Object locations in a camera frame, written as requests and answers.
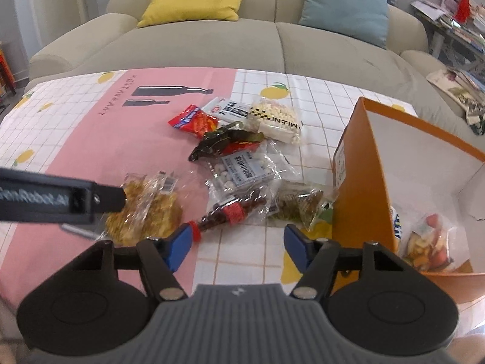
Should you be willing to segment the silver spicy stick packet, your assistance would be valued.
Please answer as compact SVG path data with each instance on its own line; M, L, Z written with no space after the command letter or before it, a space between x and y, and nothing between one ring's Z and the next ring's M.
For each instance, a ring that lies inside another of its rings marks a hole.
M234 123L247 121L250 112L250 106L244 103L238 103L230 99L216 97L201 107L201 110L217 118L220 122Z

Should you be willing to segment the red snack packet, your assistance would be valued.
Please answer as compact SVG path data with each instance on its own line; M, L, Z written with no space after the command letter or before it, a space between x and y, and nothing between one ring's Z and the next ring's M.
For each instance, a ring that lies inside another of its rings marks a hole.
M168 124L182 132L193 134L201 139L205 134L217 130L219 121L216 117L202 111L195 104L189 105L177 116L168 121Z

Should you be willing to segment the cluttered bookshelf table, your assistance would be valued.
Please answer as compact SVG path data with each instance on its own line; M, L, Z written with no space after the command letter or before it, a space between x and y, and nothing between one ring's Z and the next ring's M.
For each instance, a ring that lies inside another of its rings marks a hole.
M411 8L432 31L430 54L434 58L484 78L484 6L469 0L470 15L461 22L460 2L416 0Z

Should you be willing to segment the red dates clear packet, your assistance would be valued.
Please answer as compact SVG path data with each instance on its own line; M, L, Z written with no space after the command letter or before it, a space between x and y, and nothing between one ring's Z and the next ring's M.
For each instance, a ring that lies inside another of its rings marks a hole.
M257 211L266 209L268 200L262 194L260 188L230 196L222 203L215 203L213 207L200 220L190 221L188 224L192 229L192 239L195 242L201 241L202 233L224 225L241 224Z

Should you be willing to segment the dried fruit packet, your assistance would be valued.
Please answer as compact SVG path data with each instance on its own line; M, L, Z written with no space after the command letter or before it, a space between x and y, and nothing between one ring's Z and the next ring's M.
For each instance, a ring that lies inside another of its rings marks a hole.
M451 272L456 233L457 227L442 214L425 214L412 226L402 258L420 272Z

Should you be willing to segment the pink white lemon tablecloth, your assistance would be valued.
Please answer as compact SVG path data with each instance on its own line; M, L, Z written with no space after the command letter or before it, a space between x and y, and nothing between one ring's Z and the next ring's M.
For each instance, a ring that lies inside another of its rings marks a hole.
M183 216L208 204L206 172L188 162L196 138L168 121L187 106L216 97L249 104L275 95L298 109L302 142L281 151L299 179L334 182L334 155L360 98L415 117L409 103L334 81L229 68L149 68L71 76L36 85L1 125L1 164L118 186L127 174L174 174ZM458 304L459 332L484 323L484 296Z

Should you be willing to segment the white pellets labelled packet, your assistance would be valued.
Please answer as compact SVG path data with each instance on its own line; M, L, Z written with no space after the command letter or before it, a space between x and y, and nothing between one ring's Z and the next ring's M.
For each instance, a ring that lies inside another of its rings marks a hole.
M241 150L206 162L209 182L221 196L281 178L288 160L270 143L257 150Z

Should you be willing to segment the orange cardboard box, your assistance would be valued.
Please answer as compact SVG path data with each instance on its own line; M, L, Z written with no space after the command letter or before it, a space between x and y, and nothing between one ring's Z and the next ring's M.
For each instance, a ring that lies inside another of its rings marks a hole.
M412 229L438 214L456 228L455 272L429 272L458 303L484 296L484 153L409 113L360 98L334 155L333 238L403 254Z

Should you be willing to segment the white candy Milini bag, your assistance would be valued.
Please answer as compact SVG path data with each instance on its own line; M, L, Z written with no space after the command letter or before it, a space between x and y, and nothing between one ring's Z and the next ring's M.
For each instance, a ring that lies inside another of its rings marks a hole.
M301 142L302 122L298 109L279 100L257 97L249 109L246 127L285 144L299 145Z

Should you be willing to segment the waffle snack clear packet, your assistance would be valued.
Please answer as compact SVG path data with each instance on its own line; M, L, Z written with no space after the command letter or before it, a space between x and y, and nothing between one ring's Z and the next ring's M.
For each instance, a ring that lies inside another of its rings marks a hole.
M104 231L115 244L132 247L146 238L167 238L182 222L178 179L166 173L127 174L122 211L108 214Z

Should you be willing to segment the beige fabric sofa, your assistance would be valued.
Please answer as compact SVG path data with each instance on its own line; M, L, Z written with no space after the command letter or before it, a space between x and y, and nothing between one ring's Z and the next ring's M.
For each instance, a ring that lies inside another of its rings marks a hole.
M230 67L336 81L411 103L421 119L478 149L458 105L428 82L442 69L423 23L389 7L386 47L299 23L304 0L242 0L235 22L178 22L139 28L150 0L109 0L104 15L42 48L32 85L94 72L147 67Z

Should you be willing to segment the dark green seaweed packet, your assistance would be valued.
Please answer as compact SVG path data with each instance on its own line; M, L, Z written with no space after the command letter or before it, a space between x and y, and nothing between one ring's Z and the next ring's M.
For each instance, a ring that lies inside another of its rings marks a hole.
M188 160L196 162L202 158L214 159L241 150L254 151L265 139L262 132L248 131L242 122L233 122L204 134Z

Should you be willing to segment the teal blue cushion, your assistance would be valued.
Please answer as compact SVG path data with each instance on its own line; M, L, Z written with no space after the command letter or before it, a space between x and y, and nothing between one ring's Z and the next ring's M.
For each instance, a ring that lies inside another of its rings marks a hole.
M386 47L387 0L305 0L300 25Z

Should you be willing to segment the green leaf snack packet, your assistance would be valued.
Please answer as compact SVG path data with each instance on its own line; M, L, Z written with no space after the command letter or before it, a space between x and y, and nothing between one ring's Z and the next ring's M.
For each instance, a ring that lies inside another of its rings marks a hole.
M269 217L312 231L321 221L331 223L338 191L318 183L283 180L270 205Z

